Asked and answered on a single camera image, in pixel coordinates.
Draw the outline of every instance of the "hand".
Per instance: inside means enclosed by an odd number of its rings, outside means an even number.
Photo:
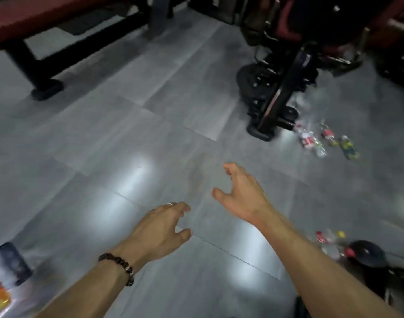
[[[263,221],[265,215],[274,210],[258,181],[236,163],[225,163],[224,169],[231,176],[233,187],[230,194],[218,188],[212,196],[234,216],[253,225]]]
[[[190,206],[184,202],[161,205],[149,211],[111,253],[129,262],[135,272],[147,262],[169,255],[192,235],[190,229],[175,233],[179,218],[189,211]]]

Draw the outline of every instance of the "bench leg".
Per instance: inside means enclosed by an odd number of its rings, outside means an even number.
[[[3,48],[35,87],[31,92],[35,100],[46,100],[64,89],[62,82],[46,76],[41,62],[35,58],[24,40],[10,40]]]

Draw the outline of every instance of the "black rubber foot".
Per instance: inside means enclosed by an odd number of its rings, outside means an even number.
[[[269,142],[274,137],[273,132],[269,134],[260,133],[256,126],[254,126],[252,123],[246,127],[246,131],[250,136],[263,140],[264,142]]]
[[[45,90],[33,89],[33,91],[31,91],[31,97],[37,101],[43,101],[62,90],[64,90],[64,84],[62,82],[56,79],[50,79],[48,87]]]

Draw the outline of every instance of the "gray tile floor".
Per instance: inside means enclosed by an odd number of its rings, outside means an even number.
[[[235,74],[253,52],[237,27],[188,9],[168,24],[63,72],[66,90],[45,102],[0,53],[0,243],[51,261],[65,288],[146,210],[184,200],[179,226],[195,235],[145,267],[107,316],[291,317],[295,291],[274,251],[210,197],[230,189],[221,165],[234,160],[308,236],[345,230],[404,256],[404,89],[369,60],[322,74],[302,119],[326,118],[362,158],[334,148],[318,159],[289,131],[269,143],[246,134]],[[53,29],[28,42],[43,56],[76,39]]]

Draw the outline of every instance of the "weight bench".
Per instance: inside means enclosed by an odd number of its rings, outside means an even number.
[[[37,60],[24,42],[25,38],[53,28],[58,24],[119,1],[127,1],[138,7],[138,12],[86,37],[83,40]],[[157,15],[172,14],[173,6],[184,0],[158,0],[152,7],[147,0],[6,0],[0,2],[0,50],[5,50],[18,68],[34,85],[31,92],[35,100],[42,101],[63,90],[59,80],[51,79],[68,67],[87,58],[110,43],[153,20],[152,8]]]

